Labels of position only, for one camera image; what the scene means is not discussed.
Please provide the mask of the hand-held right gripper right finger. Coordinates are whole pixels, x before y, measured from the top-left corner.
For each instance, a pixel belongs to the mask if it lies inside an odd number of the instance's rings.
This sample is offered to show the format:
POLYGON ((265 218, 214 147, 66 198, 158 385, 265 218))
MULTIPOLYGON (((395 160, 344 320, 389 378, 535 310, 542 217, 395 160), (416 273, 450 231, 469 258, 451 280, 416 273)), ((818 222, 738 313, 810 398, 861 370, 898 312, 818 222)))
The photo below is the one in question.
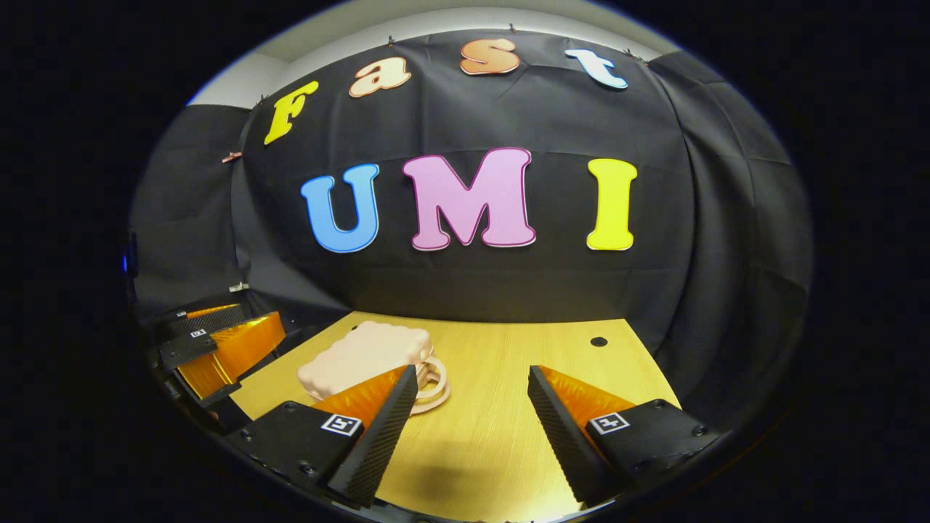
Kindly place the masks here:
POLYGON ((527 395, 586 506, 667 482, 724 436, 667 400, 635 404, 545 365, 531 365, 527 395))

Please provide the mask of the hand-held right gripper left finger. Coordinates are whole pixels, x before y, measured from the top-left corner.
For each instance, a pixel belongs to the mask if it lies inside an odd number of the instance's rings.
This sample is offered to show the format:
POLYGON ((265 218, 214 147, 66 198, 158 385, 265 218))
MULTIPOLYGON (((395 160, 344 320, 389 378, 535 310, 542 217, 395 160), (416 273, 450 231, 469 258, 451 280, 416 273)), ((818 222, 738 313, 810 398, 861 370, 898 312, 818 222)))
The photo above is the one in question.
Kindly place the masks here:
POLYGON ((227 443, 302 493, 369 508, 418 392, 415 365, 400 365, 312 406, 282 402, 227 443))

